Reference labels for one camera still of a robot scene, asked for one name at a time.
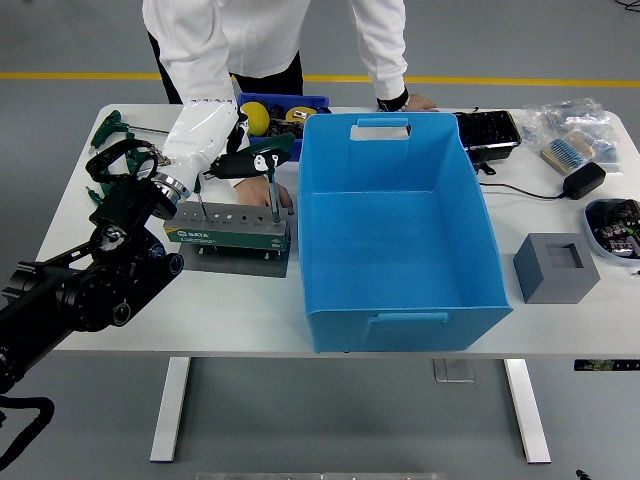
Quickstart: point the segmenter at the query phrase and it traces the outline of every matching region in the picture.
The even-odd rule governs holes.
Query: wristwatch
[[[409,91],[404,87],[404,92],[397,98],[391,100],[378,100],[378,111],[380,112],[404,112],[409,105]]]

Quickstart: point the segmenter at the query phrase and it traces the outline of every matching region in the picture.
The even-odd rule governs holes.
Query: black pants
[[[173,85],[169,74],[160,63],[160,46],[158,41],[149,34],[149,41],[151,42],[151,48],[153,48],[153,54],[156,57],[156,63],[158,64],[158,70],[160,71],[160,77],[162,78],[162,84],[167,92],[167,98],[169,103],[181,104],[182,100],[180,95]],[[244,93],[274,93],[280,95],[302,95],[302,65],[300,63],[300,52],[296,53],[295,58],[291,62],[291,65],[281,73],[275,75],[269,75],[264,78],[252,78],[243,77],[242,75],[232,74],[240,90]]]

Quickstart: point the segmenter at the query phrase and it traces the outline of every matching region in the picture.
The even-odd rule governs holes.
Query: gray foam block
[[[578,233],[530,233],[513,264],[525,303],[578,303],[600,280]]]

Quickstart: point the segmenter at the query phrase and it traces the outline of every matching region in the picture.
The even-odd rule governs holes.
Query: blue storage box
[[[317,352],[464,350],[512,310],[451,114],[314,115],[298,212]]]
[[[241,93],[238,96],[238,105],[242,106],[247,102],[260,102],[267,104],[267,110],[270,110],[274,105],[280,105],[284,112],[287,113],[293,107],[309,107],[309,108],[328,108],[329,99],[321,96],[308,96],[308,95],[275,95],[266,93]],[[267,137],[249,137],[249,142],[254,143],[262,142]],[[302,139],[298,138],[291,147],[289,153],[291,154],[291,160],[298,161],[300,159],[300,151],[302,150]]]

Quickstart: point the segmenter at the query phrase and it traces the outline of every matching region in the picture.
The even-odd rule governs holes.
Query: human hand
[[[285,187],[276,183],[280,206],[286,208],[289,215],[293,215],[293,200]],[[238,205],[255,205],[270,207],[269,182],[264,176],[245,178],[235,187],[238,194]]]
[[[424,111],[436,111],[436,104],[429,100],[427,97],[423,97],[420,94],[412,93],[409,95],[409,103],[406,112],[424,112]]]

